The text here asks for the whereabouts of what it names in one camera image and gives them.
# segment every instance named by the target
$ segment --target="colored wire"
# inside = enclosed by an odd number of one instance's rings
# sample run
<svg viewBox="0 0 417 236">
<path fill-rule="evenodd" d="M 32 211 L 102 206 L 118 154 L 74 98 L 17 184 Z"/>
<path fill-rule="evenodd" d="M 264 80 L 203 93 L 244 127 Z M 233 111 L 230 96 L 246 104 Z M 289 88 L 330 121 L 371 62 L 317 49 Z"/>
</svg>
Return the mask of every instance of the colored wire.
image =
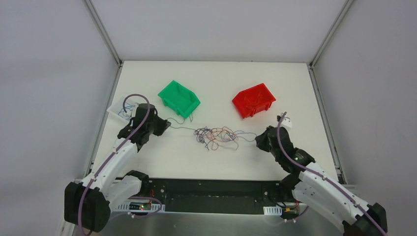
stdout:
<svg viewBox="0 0 417 236">
<path fill-rule="evenodd" d="M 205 148 L 207 148 L 207 150 L 217 150 L 219 147 L 221 147 L 220 143 L 228 143 L 228 142 L 234 142 L 236 143 L 236 149 L 237 150 L 239 148 L 239 143 L 237 142 L 239 138 L 242 138 L 248 142 L 253 142 L 255 141 L 255 139 L 253 140 L 248 140 L 247 138 L 241 136 L 244 134 L 253 134 L 256 136 L 255 133 L 251 133 L 251 132 L 244 132 L 242 130 L 239 130 L 238 132 L 233 131 L 232 129 L 223 126 L 222 128 L 208 128 L 207 126 L 204 128 L 198 128 L 198 129 L 193 129 L 193 128 L 188 128 L 188 127 L 184 127 L 184 126 L 180 126 L 180 127 L 173 127 L 171 126 L 171 128 L 173 129 L 189 129 L 189 130 L 193 130 L 194 131 L 194 135 L 196 136 L 196 141 L 201 143 L 201 144 L 205 144 Z"/>
<path fill-rule="evenodd" d="M 135 105 L 131 105 L 131 104 L 129 104 L 129 103 L 126 103 L 126 104 L 127 104 L 127 106 L 125 106 L 125 107 L 126 107 L 126 109 L 127 109 L 128 111 L 130 111 L 130 115 L 127 113 L 127 111 L 126 111 L 126 112 L 124 112 L 124 108 L 121 108 L 121 109 L 120 109 L 120 111 L 119 111 L 118 115 L 119 115 L 120 117 L 122 117 L 123 119 L 125 119 L 125 120 L 129 120 L 129 119 L 132 117 L 132 110 L 133 110 L 133 108 L 135 107 Z"/>
<path fill-rule="evenodd" d="M 360 205 L 357 204 L 356 201 L 353 199 L 353 197 L 351 197 L 350 194 L 346 193 L 341 187 L 339 187 L 339 185 L 337 185 L 335 182 L 333 182 L 332 180 L 330 180 L 329 178 L 325 177 L 324 175 L 322 175 L 321 173 L 312 170 L 308 167 L 305 167 L 299 163 L 297 163 L 296 161 L 294 161 L 288 154 L 287 152 L 284 150 L 284 147 L 282 146 L 281 143 L 281 139 L 279 136 L 279 127 L 281 126 L 282 121 L 284 120 L 285 115 L 287 114 L 287 112 L 284 112 L 284 114 L 282 114 L 281 119 L 279 119 L 278 122 L 278 127 L 276 129 L 276 134 L 277 134 L 277 139 L 278 139 L 278 144 L 279 147 L 282 151 L 282 153 L 285 155 L 285 157 L 294 165 L 296 165 L 297 167 L 300 167 L 303 170 L 309 171 L 315 175 L 317 175 L 318 177 L 320 177 L 321 179 L 327 181 L 329 184 L 331 184 L 333 187 L 335 187 L 340 193 L 342 193 L 349 201 L 351 201 L 360 211 L 362 211 L 362 213 L 372 222 L 372 224 L 381 232 L 382 235 L 384 236 L 388 236 L 388 234 L 381 228 L 380 225 L 378 225 L 378 223 L 365 211 L 365 209 Z"/>
<path fill-rule="evenodd" d="M 149 192 L 149 196 L 153 197 L 153 194 L 154 194 L 153 189 L 151 189 Z"/>
<path fill-rule="evenodd" d="M 279 206 L 280 208 L 283 208 L 283 209 L 286 209 L 287 208 L 287 205 L 284 203 L 284 202 L 281 202 L 282 203 L 282 205 L 284 205 L 284 206 L 281 206 L 279 203 L 275 203 L 277 206 Z"/>
<path fill-rule="evenodd" d="M 310 207 L 309 206 L 307 206 L 305 209 L 304 209 L 304 211 L 299 215 L 299 216 L 297 216 L 296 218 L 294 218 L 294 220 L 298 220 L 298 219 L 300 219 L 306 212 L 307 212 L 307 210 L 309 209 Z"/>
<path fill-rule="evenodd" d="M 84 204 L 84 198 L 86 197 L 87 191 L 90 189 L 92 183 L 94 182 L 94 180 L 98 177 L 98 174 L 103 170 L 104 166 L 106 166 L 106 164 L 113 158 L 113 156 L 116 154 L 117 151 L 120 150 L 120 148 L 123 147 L 123 145 L 125 145 L 127 143 L 127 141 L 129 141 L 129 139 L 139 130 L 140 127 L 142 127 L 142 125 L 145 123 L 145 121 L 147 120 L 148 116 L 149 116 L 149 112 L 150 112 L 150 103 L 149 100 L 140 94 L 131 94 L 129 96 L 127 96 L 124 100 L 123 100 L 123 110 L 127 113 L 126 108 L 125 108 L 125 103 L 126 100 L 130 97 L 133 96 L 139 96 L 141 98 L 143 98 L 147 105 L 148 105 L 148 109 L 146 110 L 146 114 L 145 117 L 142 119 L 141 123 L 138 125 L 138 127 L 136 127 L 136 129 L 134 129 L 128 136 L 126 139 L 123 140 L 123 142 L 117 146 L 116 151 L 112 152 L 109 157 L 107 157 L 107 159 L 103 162 L 103 164 L 98 168 L 97 172 L 94 174 L 94 178 L 92 178 L 89 183 L 87 184 L 86 188 L 84 189 L 83 194 L 81 195 L 81 199 L 80 199 L 80 204 L 78 205 L 78 229 L 80 230 L 81 234 L 84 236 L 89 236 L 91 235 L 92 231 L 90 231 L 88 234 L 86 234 L 83 230 L 83 226 L 82 226 L 82 220 L 81 220 L 81 216 L 82 216 L 82 211 L 83 211 L 83 204 Z"/>
<path fill-rule="evenodd" d="M 178 122 L 178 120 L 176 120 L 176 119 L 174 119 L 174 118 L 168 118 L 167 120 L 169 120 L 169 119 L 172 119 L 172 120 L 175 120 L 175 122 L 177 123 L 177 124 L 184 124 L 184 122 L 185 122 L 185 118 L 183 117 L 183 121 L 182 121 L 182 123 L 179 123 Z"/>
</svg>

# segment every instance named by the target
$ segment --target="purple cable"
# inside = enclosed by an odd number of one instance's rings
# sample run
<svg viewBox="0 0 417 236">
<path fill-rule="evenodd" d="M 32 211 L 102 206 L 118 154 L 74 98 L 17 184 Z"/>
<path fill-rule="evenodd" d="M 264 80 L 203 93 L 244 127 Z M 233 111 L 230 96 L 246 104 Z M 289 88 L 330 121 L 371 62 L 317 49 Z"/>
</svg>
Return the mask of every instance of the purple cable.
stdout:
<svg viewBox="0 0 417 236">
<path fill-rule="evenodd" d="M 133 215 L 134 218 L 147 218 L 147 217 L 150 217 L 150 216 L 155 215 L 157 212 L 159 212 L 160 210 L 162 210 L 162 202 L 160 200 L 156 199 L 156 198 L 150 198 L 150 197 L 130 197 L 129 199 L 150 200 L 150 201 L 156 201 L 159 204 L 159 208 L 156 211 L 151 212 L 151 213 L 148 213 L 146 215 Z M 117 214 L 117 215 L 113 216 L 112 218 L 110 218 L 109 221 L 111 221 L 114 218 L 116 218 L 118 216 L 121 216 L 121 215 L 126 215 L 126 213 L 123 212 L 123 213 Z"/>
<path fill-rule="evenodd" d="M 299 216 L 297 216 L 294 220 L 298 220 L 298 219 L 300 219 L 300 217 L 302 217 L 306 212 L 307 212 L 307 210 L 309 209 L 310 207 L 309 206 L 307 206 L 305 209 L 304 209 L 304 211 L 299 215 Z"/>
<path fill-rule="evenodd" d="M 134 93 L 131 94 L 129 96 L 127 96 L 124 100 L 123 100 L 123 110 L 126 112 L 126 108 L 124 107 L 124 104 L 126 103 L 126 100 L 130 97 L 133 96 L 139 96 L 141 98 L 143 98 L 147 105 L 148 105 L 148 109 L 146 110 L 146 114 L 145 117 L 142 119 L 142 121 L 140 122 L 140 124 L 138 125 L 138 127 L 136 129 L 134 129 L 132 131 L 132 133 L 129 134 L 129 136 L 127 136 L 127 138 L 116 148 L 116 151 L 112 152 L 112 154 L 109 155 L 109 157 L 107 157 L 107 159 L 103 162 L 103 165 L 101 165 L 97 172 L 94 174 L 94 178 L 96 178 L 98 176 L 98 174 L 103 170 L 104 166 L 106 166 L 106 164 L 110 161 L 110 159 L 112 159 L 112 157 L 116 154 L 116 152 L 124 145 L 127 143 L 127 141 L 139 130 L 140 127 L 142 127 L 142 125 L 145 123 L 146 119 L 149 116 L 149 112 L 150 112 L 150 103 L 149 100 L 140 94 Z M 82 226 L 82 221 L 81 221 L 81 214 L 82 214 L 82 210 L 83 210 L 83 204 L 84 204 L 84 198 L 86 197 L 87 191 L 90 189 L 92 183 L 94 182 L 94 179 L 91 179 L 90 182 L 87 184 L 86 188 L 84 189 L 83 194 L 81 195 L 81 199 L 80 199 L 80 204 L 78 205 L 78 229 L 80 230 L 81 234 L 84 236 L 89 236 L 91 235 L 92 231 L 90 231 L 88 234 L 84 233 L 83 230 L 83 226 Z"/>
<path fill-rule="evenodd" d="M 303 166 L 303 165 L 301 165 L 301 164 L 299 164 L 299 163 L 297 163 L 296 161 L 294 161 L 293 159 L 291 159 L 291 157 L 286 153 L 286 151 L 284 150 L 284 147 L 282 146 L 282 143 L 281 143 L 281 139 L 280 139 L 280 136 L 279 136 L 279 127 L 281 126 L 281 123 L 282 123 L 282 121 L 284 120 L 284 117 L 285 117 L 285 115 L 287 114 L 287 112 L 284 112 L 284 114 L 282 114 L 282 116 L 281 116 L 281 119 L 279 120 L 279 122 L 278 122 L 278 127 L 277 127 L 277 129 L 276 129 L 276 134 L 277 134 L 277 139 L 278 139 L 278 144 L 279 144 L 279 148 L 281 149 L 281 151 L 282 151 L 282 153 L 284 153 L 284 155 L 285 155 L 285 157 L 291 162 L 291 163 L 293 163 L 294 165 L 296 165 L 296 166 L 298 166 L 298 167 L 300 167 L 301 169 L 303 169 L 303 170 L 306 170 L 306 171 L 309 171 L 309 172 L 311 172 L 311 173 L 313 173 L 313 174 L 315 174 L 315 175 L 317 175 L 317 176 L 319 176 L 320 178 L 322 178 L 322 179 L 325 179 L 327 182 L 329 182 L 333 187 L 335 187 L 337 190 L 339 190 L 339 192 L 341 192 L 347 199 L 349 199 L 349 201 L 351 201 L 354 205 L 356 205 L 356 207 L 357 208 L 359 208 L 359 210 L 360 211 L 362 211 L 362 213 L 366 216 L 366 217 L 368 217 L 368 219 L 372 222 L 372 224 L 374 224 L 375 225 L 375 227 L 377 227 L 377 229 L 382 233 L 382 235 L 384 235 L 384 236 L 388 236 L 388 234 L 381 228 L 381 226 L 380 225 L 378 225 L 378 223 L 365 211 L 365 209 L 361 206 L 361 205 L 359 205 L 359 204 L 356 204 L 356 201 L 348 194 L 348 193 L 346 193 L 341 187 L 339 187 L 339 185 L 337 185 L 336 183 L 334 183 L 332 180 L 330 180 L 329 178 L 327 178 L 327 177 L 325 177 L 324 175 L 322 175 L 321 173 L 319 173 L 319 172 L 317 172 L 317 171 L 314 171 L 314 170 L 312 170 L 312 169 L 310 169 L 310 168 L 307 168 L 307 167 L 305 167 L 305 166 Z"/>
</svg>

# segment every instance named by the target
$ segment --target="purple wire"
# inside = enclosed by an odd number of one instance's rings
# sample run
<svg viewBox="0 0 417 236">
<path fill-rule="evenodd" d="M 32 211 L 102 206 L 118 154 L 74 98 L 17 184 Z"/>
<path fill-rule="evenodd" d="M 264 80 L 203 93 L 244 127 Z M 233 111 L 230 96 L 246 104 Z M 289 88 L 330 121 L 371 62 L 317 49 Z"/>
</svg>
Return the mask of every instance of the purple wire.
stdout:
<svg viewBox="0 0 417 236">
<path fill-rule="evenodd" d="M 294 220 L 298 220 L 298 219 L 300 219 L 300 217 L 302 217 L 306 212 L 307 212 L 307 210 L 309 209 L 310 207 L 309 206 L 307 206 L 305 209 L 304 209 L 304 211 L 302 211 L 302 213 L 299 215 L 299 216 L 297 216 Z"/>
<path fill-rule="evenodd" d="M 151 212 L 151 213 L 148 213 L 146 215 L 133 215 L 134 218 L 147 218 L 147 217 L 150 217 L 150 216 L 155 215 L 157 212 L 159 212 L 162 209 L 162 202 L 160 200 L 156 199 L 156 198 L 150 198 L 150 197 L 130 197 L 129 199 L 150 200 L 150 201 L 156 201 L 159 204 L 159 208 L 156 211 Z M 126 212 L 123 212 L 123 213 L 120 213 L 120 214 L 117 214 L 117 215 L 113 216 L 112 218 L 109 219 L 109 221 L 111 221 L 114 218 L 116 218 L 118 216 L 121 216 L 121 215 L 126 215 Z"/>
<path fill-rule="evenodd" d="M 293 159 L 291 159 L 291 157 L 286 153 L 286 151 L 284 150 L 284 147 L 282 146 L 281 143 L 281 139 L 279 136 L 279 127 L 281 126 L 282 121 L 284 120 L 285 115 L 287 114 L 287 112 L 284 112 L 284 114 L 282 114 L 281 119 L 278 122 L 278 127 L 276 129 L 276 134 L 277 134 L 277 139 L 278 139 L 278 144 L 279 144 L 279 148 L 281 149 L 282 153 L 284 153 L 285 157 L 294 165 L 300 167 L 303 170 L 309 171 L 317 176 L 319 176 L 322 179 L 325 179 L 327 182 L 329 182 L 333 187 L 335 187 L 337 190 L 339 190 L 339 192 L 341 192 L 347 199 L 349 199 L 349 201 L 351 201 L 354 205 L 356 205 L 357 208 L 359 208 L 360 211 L 362 211 L 362 213 L 368 217 L 368 219 L 372 222 L 372 224 L 375 225 L 375 227 L 377 227 L 377 229 L 382 233 L 382 235 L 384 236 L 388 236 L 388 234 L 381 228 L 380 225 L 378 225 L 378 223 L 365 211 L 365 209 L 356 203 L 356 201 L 348 194 L 346 193 L 341 187 L 339 187 L 339 185 L 337 185 L 335 182 L 333 182 L 332 180 L 330 180 L 329 178 L 325 177 L 324 175 L 322 175 L 321 173 L 312 170 L 308 167 L 305 167 L 299 163 L 297 163 L 296 161 L 294 161 Z"/>
<path fill-rule="evenodd" d="M 142 119 L 142 121 L 140 122 L 138 127 L 136 127 L 136 129 L 134 129 L 132 131 L 132 133 L 130 133 L 129 136 L 127 136 L 127 138 L 116 148 L 116 151 L 112 152 L 112 154 L 110 154 L 109 157 L 107 157 L 107 159 L 103 162 L 103 165 L 101 165 L 98 168 L 97 172 L 94 174 L 94 178 L 96 178 L 98 176 L 98 174 L 103 170 L 104 166 L 106 166 L 106 164 L 110 161 L 110 159 L 112 159 L 112 157 L 116 154 L 116 152 L 121 147 L 123 147 L 124 144 L 127 143 L 127 141 L 139 130 L 140 127 L 142 127 L 142 125 L 145 123 L 146 119 L 149 116 L 149 112 L 150 112 L 149 100 L 145 96 L 137 94 L 137 93 L 131 94 L 123 100 L 123 110 L 125 112 L 127 112 L 124 104 L 126 103 L 126 100 L 128 98 L 133 97 L 133 96 L 139 96 L 146 101 L 146 103 L 148 105 L 148 109 L 146 110 L 145 117 Z M 88 234 L 84 233 L 83 226 L 82 226 L 82 221 L 81 221 L 81 215 L 82 215 L 82 210 L 83 210 L 84 198 L 86 197 L 87 191 L 90 189 L 93 182 L 94 182 L 94 179 L 91 179 L 90 182 L 87 184 L 86 188 L 84 189 L 83 194 L 81 195 L 80 204 L 78 205 L 78 229 L 80 230 L 81 234 L 84 235 L 84 236 L 89 236 L 92 233 L 92 231 L 90 231 Z"/>
</svg>

